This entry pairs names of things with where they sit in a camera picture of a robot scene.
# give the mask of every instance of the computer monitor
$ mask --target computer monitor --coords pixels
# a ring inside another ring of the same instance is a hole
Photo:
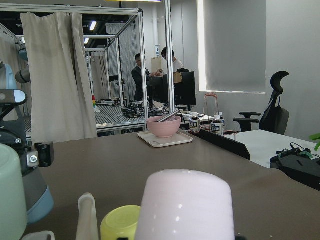
[[[168,80],[162,76],[149,77],[148,86],[151,88],[150,98],[152,100],[162,104],[169,102]]]
[[[176,105],[195,106],[196,103],[196,84],[195,72],[182,72],[182,80],[174,83],[174,103]],[[154,101],[167,104],[169,103],[168,94],[168,75],[162,77],[149,77],[149,87],[152,88]]]
[[[195,72],[182,72],[182,82],[174,83],[174,98],[176,105],[195,106],[196,83]]]

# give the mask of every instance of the office chair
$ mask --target office chair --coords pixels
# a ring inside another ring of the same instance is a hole
[[[281,94],[284,89],[281,87],[281,80],[288,76],[289,73],[286,71],[276,72],[270,80],[273,92],[269,101],[269,104],[264,111],[261,120],[253,119],[251,116],[260,116],[258,112],[240,112],[244,118],[234,118],[234,122],[240,124],[241,132],[248,132],[252,130],[251,123],[259,123],[259,128],[271,133],[284,135],[287,129],[289,112],[280,106]]]

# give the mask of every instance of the light green cup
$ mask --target light green cup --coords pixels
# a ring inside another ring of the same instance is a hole
[[[101,240],[135,240],[140,206],[128,205],[109,212],[101,223]]]

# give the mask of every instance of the curtain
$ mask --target curtain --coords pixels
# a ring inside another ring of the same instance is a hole
[[[265,92],[266,0],[198,2],[203,3],[203,9],[198,4],[198,21],[204,22],[204,36],[199,30],[199,56],[204,55],[199,72],[206,75],[206,90]]]
[[[82,15],[20,15],[31,77],[32,142],[97,137]]]
[[[90,56],[95,99],[109,99],[105,53],[91,52]]]
[[[117,34],[124,26],[124,23],[106,23],[107,35]],[[135,55],[138,54],[138,45],[136,38],[136,25],[131,24],[126,30],[119,36],[120,42],[120,63],[122,79],[124,80],[124,97],[133,100],[136,92],[136,84],[132,78],[131,71],[136,67]],[[118,63],[116,44],[113,43],[108,48],[108,65],[109,75],[118,75]],[[120,97],[119,86],[113,81],[111,83],[112,97]]]

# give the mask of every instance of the tray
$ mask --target tray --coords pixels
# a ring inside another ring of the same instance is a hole
[[[182,132],[177,132],[171,137],[156,137],[150,131],[139,132],[138,136],[145,140],[154,148],[162,148],[172,145],[185,144],[193,141],[191,136],[185,135]]]

